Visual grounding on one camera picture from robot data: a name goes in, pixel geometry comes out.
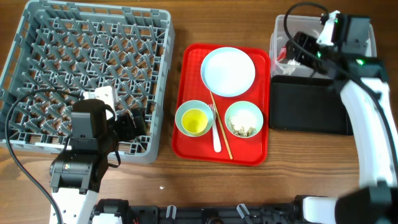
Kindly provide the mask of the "wooden chopstick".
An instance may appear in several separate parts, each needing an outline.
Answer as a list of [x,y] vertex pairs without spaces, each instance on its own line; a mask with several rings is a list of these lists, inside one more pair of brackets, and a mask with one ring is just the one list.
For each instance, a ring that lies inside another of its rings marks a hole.
[[232,152],[231,152],[231,149],[230,149],[230,146],[229,146],[228,138],[226,137],[226,134],[225,134],[225,131],[224,131],[223,122],[221,120],[221,116],[220,116],[220,114],[218,112],[216,101],[215,101],[213,93],[211,91],[210,91],[210,96],[211,96],[211,99],[212,99],[212,102],[213,102],[213,107],[214,107],[215,112],[216,112],[216,117],[217,117],[218,122],[220,124],[221,133],[223,135],[223,139],[224,139],[224,142],[226,144],[226,148],[227,148],[227,151],[228,151],[229,158],[232,160],[233,159],[233,155],[232,155]]

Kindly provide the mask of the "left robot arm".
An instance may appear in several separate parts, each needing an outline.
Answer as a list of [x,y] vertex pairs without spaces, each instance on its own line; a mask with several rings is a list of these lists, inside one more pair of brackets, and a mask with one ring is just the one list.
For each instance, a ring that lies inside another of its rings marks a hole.
[[107,118],[112,107],[97,99],[81,100],[72,108],[72,135],[50,166],[53,208],[51,223],[139,223],[127,200],[98,199],[101,180],[110,168],[110,153],[118,155],[121,141],[146,133],[144,113]]

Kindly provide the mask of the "rice and food scraps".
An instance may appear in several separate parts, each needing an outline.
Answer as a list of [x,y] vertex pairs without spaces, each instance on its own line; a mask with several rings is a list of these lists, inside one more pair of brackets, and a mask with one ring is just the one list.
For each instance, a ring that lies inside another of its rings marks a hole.
[[239,137],[249,137],[256,132],[256,118],[252,115],[236,114],[228,118],[230,131]]

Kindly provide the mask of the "yellow plastic cup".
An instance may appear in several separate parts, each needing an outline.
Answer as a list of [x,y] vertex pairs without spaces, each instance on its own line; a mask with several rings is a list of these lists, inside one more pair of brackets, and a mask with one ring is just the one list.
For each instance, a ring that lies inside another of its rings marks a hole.
[[182,116],[182,126],[189,134],[198,136],[204,132],[208,123],[207,115],[199,109],[190,109]]

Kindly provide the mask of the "light blue round plate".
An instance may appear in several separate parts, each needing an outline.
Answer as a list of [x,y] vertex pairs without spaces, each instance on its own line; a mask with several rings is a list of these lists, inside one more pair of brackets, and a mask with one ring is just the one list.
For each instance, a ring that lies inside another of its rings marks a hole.
[[201,63],[200,75],[212,93],[235,97],[250,89],[256,69],[247,53],[233,47],[221,47],[206,55]]

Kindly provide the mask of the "white plastic fork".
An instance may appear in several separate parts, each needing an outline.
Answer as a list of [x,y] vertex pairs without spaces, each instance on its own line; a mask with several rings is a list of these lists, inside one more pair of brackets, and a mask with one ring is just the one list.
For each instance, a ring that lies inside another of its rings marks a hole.
[[212,125],[212,133],[213,133],[213,148],[214,151],[219,153],[221,152],[221,142],[220,142],[220,137],[218,134],[217,130],[217,125],[216,125],[216,111],[215,107],[213,104],[208,105],[213,113],[213,125]]

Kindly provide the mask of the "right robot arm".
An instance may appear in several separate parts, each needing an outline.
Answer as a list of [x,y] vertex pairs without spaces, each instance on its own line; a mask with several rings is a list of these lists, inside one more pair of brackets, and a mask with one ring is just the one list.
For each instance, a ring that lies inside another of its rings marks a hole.
[[318,50],[289,37],[312,67],[333,79],[353,129],[359,190],[339,198],[306,196],[302,220],[310,223],[397,223],[397,129],[384,64],[366,56],[369,18],[326,12]]

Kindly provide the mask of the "light green bowl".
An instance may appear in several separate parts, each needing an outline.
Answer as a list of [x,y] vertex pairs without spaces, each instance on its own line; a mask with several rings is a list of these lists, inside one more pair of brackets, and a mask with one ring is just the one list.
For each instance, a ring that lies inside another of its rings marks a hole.
[[249,101],[237,101],[233,103],[232,105],[229,106],[229,108],[226,110],[226,113],[224,115],[224,120],[227,125],[227,129],[230,131],[229,124],[228,124],[228,118],[231,115],[236,115],[236,114],[244,114],[244,115],[252,115],[253,117],[256,118],[256,132],[249,137],[243,137],[243,138],[251,138],[254,137],[255,135],[259,134],[263,124],[264,124],[264,117],[262,115],[261,110],[254,104]]

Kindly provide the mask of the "red plastic serving tray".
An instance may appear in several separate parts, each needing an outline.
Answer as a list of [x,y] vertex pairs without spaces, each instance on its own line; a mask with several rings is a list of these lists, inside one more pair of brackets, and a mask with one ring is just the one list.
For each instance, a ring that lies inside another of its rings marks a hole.
[[[200,67],[203,59],[214,49],[221,45],[214,44],[192,44],[184,52],[180,85],[178,89],[177,105],[179,108],[189,100],[202,101],[205,104],[212,102],[210,91],[205,87],[200,77]],[[249,101],[255,104],[262,112],[264,122],[259,133],[251,138],[240,138],[234,136],[223,123],[224,132],[229,144],[232,158],[229,157],[224,138],[221,136],[221,152],[213,149],[212,131],[202,136],[190,137],[183,134],[174,125],[172,134],[172,149],[176,155],[184,159],[196,159],[210,162],[224,162],[242,166],[257,166],[267,157],[268,145],[268,117],[269,97],[271,82],[271,60],[268,53],[261,49],[239,47],[251,58],[256,70],[254,83],[248,91],[236,97],[222,97],[213,95],[220,118],[224,121],[226,110],[237,101]]]

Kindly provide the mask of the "red sauce packet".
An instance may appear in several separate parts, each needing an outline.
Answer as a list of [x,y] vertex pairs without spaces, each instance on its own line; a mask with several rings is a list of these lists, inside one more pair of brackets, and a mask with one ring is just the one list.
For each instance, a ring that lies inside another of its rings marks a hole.
[[278,56],[277,56],[277,61],[278,62],[283,61],[286,58],[286,55],[287,55],[286,47],[282,47],[280,52],[279,52],[279,54],[278,54]]

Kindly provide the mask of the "white paper wrapper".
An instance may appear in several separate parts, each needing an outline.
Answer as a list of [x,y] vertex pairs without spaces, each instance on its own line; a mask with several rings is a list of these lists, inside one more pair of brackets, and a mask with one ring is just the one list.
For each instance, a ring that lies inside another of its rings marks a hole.
[[283,75],[291,75],[294,73],[297,66],[300,66],[301,63],[295,61],[294,59],[288,60],[287,63],[281,66],[282,74]]

